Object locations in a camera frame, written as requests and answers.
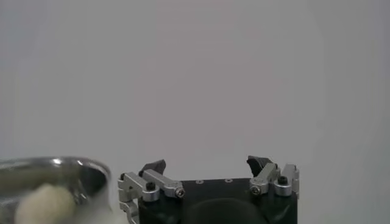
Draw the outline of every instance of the bread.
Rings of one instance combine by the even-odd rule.
[[[15,212],[15,224],[58,224],[73,216],[76,203],[64,187],[44,184],[23,198]]]

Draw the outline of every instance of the white wall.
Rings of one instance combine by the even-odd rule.
[[[389,10],[2,0],[0,157],[88,156],[115,178],[164,158],[171,177],[207,179],[269,156],[301,168],[301,223],[386,223]]]

